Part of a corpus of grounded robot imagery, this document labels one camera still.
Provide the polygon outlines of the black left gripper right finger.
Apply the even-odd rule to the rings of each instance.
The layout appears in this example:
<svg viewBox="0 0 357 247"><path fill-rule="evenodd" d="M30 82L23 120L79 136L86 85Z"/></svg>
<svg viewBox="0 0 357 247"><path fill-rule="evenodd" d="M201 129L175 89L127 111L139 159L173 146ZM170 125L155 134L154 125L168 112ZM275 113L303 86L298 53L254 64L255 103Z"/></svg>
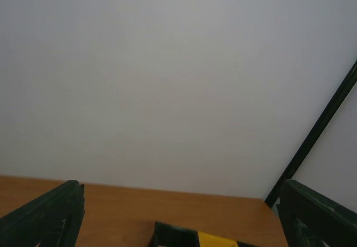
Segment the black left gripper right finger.
<svg viewBox="0 0 357 247"><path fill-rule="evenodd" d="M277 205L288 246L356 246L356 213L295 180Z"/></svg>

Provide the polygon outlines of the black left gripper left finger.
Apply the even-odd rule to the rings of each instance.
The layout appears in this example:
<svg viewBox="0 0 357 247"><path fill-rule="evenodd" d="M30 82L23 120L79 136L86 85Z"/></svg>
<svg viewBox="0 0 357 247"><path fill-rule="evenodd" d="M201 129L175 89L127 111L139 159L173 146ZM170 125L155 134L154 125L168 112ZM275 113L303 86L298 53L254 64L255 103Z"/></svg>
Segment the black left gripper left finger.
<svg viewBox="0 0 357 247"><path fill-rule="evenodd" d="M69 180L1 218L1 246L75 246L84 185Z"/></svg>

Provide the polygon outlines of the black bin with red cards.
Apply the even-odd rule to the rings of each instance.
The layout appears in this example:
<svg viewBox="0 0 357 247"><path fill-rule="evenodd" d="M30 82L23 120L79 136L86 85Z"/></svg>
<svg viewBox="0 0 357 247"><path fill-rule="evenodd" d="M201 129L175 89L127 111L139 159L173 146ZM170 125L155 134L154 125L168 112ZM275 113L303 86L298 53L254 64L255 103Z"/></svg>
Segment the black bin with red cards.
<svg viewBox="0 0 357 247"><path fill-rule="evenodd" d="M156 221L154 232L147 246L197 247L200 243L195 230Z"/></svg>

